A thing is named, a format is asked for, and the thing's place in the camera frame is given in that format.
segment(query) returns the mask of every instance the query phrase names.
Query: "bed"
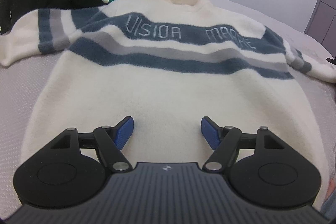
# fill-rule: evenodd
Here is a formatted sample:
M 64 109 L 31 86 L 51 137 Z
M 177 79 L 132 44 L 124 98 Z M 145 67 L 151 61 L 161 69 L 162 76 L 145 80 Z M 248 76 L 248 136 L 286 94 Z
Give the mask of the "bed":
M 228 0 L 210 0 L 215 6 L 244 14 L 274 30 L 298 50 L 325 62 L 329 52 L 313 38 L 258 11 Z M 33 106 L 62 53 L 33 56 L 8 68 L 0 67 L 0 217 L 7 218 L 19 206 L 12 177 L 18 167 L 21 144 Z M 320 127 L 330 178 L 335 177 L 336 104 L 335 85 L 290 69 L 305 92 Z

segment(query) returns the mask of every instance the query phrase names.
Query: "gray ribbed panel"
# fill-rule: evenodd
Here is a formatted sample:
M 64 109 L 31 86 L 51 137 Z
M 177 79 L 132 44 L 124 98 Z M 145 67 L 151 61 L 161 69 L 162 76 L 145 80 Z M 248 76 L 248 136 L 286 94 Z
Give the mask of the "gray ribbed panel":
M 172 168 L 164 170 L 167 165 Z M 311 207 L 283 212 L 253 206 L 235 196 L 220 175 L 204 173 L 196 163 L 139 163 L 130 173 L 113 175 L 103 191 L 79 206 L 41 210 L 24 205 L 6 223 L 326 224 L 327 220 Z

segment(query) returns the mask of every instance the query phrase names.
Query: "silver pin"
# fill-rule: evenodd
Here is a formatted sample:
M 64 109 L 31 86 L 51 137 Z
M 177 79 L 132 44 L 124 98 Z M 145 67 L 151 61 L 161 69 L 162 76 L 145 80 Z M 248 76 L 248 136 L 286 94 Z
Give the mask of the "silver pin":
M 115 164 L 113 164 L 112 167 L 118 171 L 125 171 L 129 168 L 129 164 L 127 162 L 118 161 Z
M 219 162 L 211 161 L 205 165 L 205 168 L 210 171 L 217 171 L 222 168 L 222 165 Z

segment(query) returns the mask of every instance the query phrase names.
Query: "sweater neckline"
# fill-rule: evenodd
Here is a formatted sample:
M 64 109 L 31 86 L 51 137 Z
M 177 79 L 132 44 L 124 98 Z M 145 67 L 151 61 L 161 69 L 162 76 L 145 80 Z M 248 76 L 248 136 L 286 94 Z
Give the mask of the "sweater neckline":
M 197 12 L 205 5 L 212 5 L 209 0 L 161 0 L 172 8 L 187 12 Z

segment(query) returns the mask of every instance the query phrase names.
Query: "blue gripper pad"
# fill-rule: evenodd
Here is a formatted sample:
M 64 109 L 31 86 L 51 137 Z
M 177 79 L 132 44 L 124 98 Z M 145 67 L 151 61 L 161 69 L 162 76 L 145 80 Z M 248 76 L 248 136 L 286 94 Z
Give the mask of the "blue gripper pad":
M 201 121 L 201 131 L 212 150 L 215 150 L 221 143 L 218 131 L 205 118 Z
M 133 133 L 134 120 L 131 116 L 128 116 L 115 126 L 115 128 L 117 132 L 115 134 L 114 143 L 118 149 L 121 150 Z

